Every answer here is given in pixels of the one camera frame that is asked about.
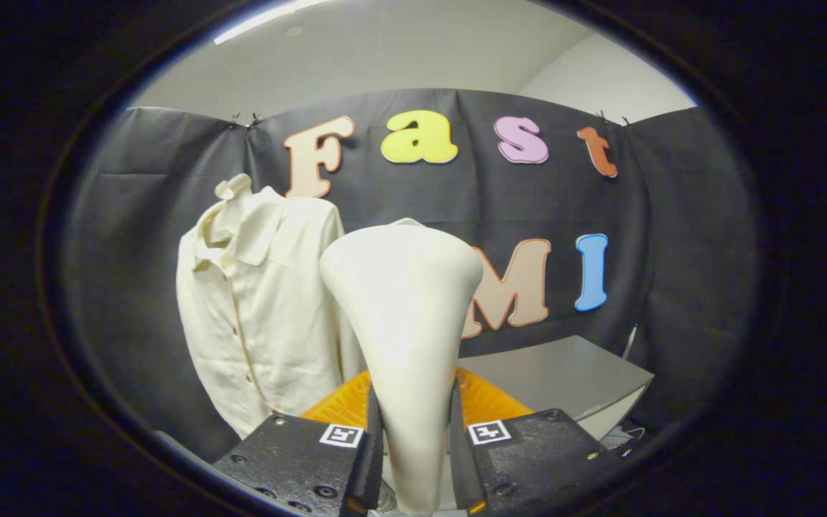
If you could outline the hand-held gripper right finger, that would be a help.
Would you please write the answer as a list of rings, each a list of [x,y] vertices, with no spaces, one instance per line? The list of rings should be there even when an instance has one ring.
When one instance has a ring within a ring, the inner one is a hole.
[[[564,410],[534,412],[463,368],[451,393],[449,459],[457,507],[469,516],[565,516],[621,464]]]

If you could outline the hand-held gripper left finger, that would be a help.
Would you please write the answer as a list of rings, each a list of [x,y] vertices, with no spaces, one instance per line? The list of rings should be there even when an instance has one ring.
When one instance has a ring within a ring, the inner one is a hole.
[[[272,414],[212,466],[299,516],[364,516],[378,506],[382,419],[369,372],[301,416]]]

